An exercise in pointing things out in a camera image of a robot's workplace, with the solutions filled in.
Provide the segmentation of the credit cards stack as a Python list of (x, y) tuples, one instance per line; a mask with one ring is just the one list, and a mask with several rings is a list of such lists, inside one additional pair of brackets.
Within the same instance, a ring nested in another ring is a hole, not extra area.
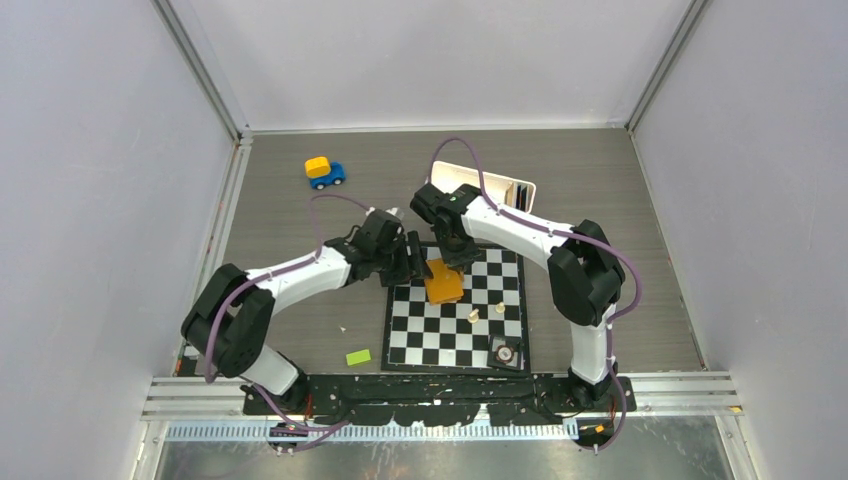
[(513, 182), (505, 192), (504, 200), (509, 206), (529, 213), (532, 210), (535, 187), (532, 184)]

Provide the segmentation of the white rectangular plastic tray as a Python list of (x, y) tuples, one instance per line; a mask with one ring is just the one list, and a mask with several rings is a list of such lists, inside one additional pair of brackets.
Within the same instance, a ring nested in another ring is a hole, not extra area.
[[(435, 187), (444, 192), (453, 192), (463, 184), (469, 184), (474, 187), (481, 188), (478, 171), (476, 169), (444, 161), (436, 161), (433, 164), (430, 180)], [(485, 184), (488, 195), (497, 203), (508, 205), (505, 203), (504, 196), (506, 190), (513, 182), (528, 183), (535, 187), (532, 203), (533, 208), (536, 194), (536, 185), (534, 183), (495, 173), (483, 172), (483, 183)]]

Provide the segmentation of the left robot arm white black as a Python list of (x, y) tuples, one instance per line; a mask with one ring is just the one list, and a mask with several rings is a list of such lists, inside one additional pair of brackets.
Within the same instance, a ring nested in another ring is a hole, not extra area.
[(207, 361), (207, 374), (247, 380), (280, 412), (293, 414), (305, 405), (306, 374), (267, 344), (272, 317), (373, 274), (384, 287), (430, 274), (419, 233), (406, 230), (393, 209), (371, 209), (347, 235), (272, 267), (220, 266), (190, 308), (181, 335)]

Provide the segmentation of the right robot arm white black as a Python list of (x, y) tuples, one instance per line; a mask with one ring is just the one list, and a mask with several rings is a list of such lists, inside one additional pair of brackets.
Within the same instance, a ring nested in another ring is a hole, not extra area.
[(453, 270), (471, 268), (480, 257), (479, 242), (497, 244), (543, 268), (553, 303), (570, 324), (572, 400), (591, 411), (610, 398), (615, 362), (606, 331), (626, 274), (599, 225), (543, 220), (496, 203), (468, 184), (445, 193), (427, 183), (410, 207), (430, 226)]

